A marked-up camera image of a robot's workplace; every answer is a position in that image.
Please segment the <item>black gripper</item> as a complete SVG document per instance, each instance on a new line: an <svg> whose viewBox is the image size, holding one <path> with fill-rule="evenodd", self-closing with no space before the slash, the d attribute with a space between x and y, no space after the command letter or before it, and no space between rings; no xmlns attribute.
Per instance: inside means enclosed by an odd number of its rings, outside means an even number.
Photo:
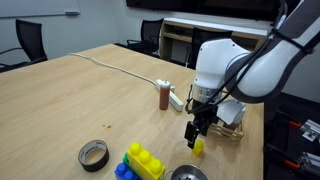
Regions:
<svg viewBox="0 0 320 180"><path fill-rule="evenodd" d="M214 107L204 112L195 113L193 122L187 122L184 138L187 140L189 148L194 148L199 134L206 136L210 125L218 122L216 114L217 108Z"/></svg>

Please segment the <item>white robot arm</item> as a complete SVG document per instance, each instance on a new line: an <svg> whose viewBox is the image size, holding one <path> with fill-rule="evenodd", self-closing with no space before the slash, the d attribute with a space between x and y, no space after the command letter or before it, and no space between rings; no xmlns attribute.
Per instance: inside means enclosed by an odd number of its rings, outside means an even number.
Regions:
<svg viewBox="0 0 320 180"><path fill-rule="evenodd" d="M190 148L211 124L223 121L235 128L247 103L265 102L284 88L297 64L320 41L320 0L300 0L289 10L281 0L276 24L264 43L250 52L232 39L201 45L196 76L190 89L184 138Z"/></svg>

